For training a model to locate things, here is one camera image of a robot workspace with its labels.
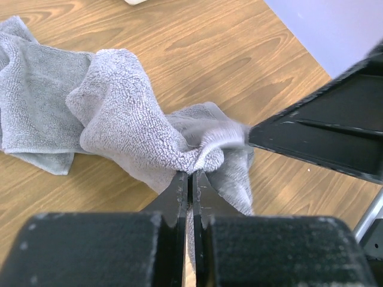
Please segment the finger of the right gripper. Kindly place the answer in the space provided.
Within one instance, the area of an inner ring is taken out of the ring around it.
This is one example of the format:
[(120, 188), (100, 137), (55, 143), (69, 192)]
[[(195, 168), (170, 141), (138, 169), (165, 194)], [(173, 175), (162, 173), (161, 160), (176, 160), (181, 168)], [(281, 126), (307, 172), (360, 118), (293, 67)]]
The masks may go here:
[(248, 143), (382, 182), (382, 44), (337, 78), (255, 125)]

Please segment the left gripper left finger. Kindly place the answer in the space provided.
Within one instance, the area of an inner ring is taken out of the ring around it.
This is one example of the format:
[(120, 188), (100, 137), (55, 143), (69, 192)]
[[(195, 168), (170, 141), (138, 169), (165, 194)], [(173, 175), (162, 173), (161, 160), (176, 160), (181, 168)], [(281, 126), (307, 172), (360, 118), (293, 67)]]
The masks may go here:
[(140, 212), (39, 213), (18, 232), (2, 286), (184, 286), (188, 176)]

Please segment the grey towel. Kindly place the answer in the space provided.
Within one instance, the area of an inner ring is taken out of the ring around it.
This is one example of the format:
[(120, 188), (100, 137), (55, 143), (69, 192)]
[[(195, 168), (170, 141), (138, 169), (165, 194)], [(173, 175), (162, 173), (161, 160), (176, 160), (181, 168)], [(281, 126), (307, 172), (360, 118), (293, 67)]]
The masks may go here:
[(60, 50), (17, 16), (1, 23), (1, 150), (54, 175), (69, 172), (75, 153), (95, 154), (161, 193), (176, 171), (204, 170), (219, 195), (252, 215), (249, 131), (212, 102), (164, 114), (125, 49)]

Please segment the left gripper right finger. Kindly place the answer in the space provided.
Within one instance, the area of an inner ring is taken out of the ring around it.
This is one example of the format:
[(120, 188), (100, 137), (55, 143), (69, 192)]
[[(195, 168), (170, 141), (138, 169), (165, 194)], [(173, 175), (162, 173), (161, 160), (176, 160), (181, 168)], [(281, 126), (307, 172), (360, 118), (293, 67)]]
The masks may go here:
[(197, 286), (376, 286), (352, 231), (331, 216), (245, 216), (192, 176)]

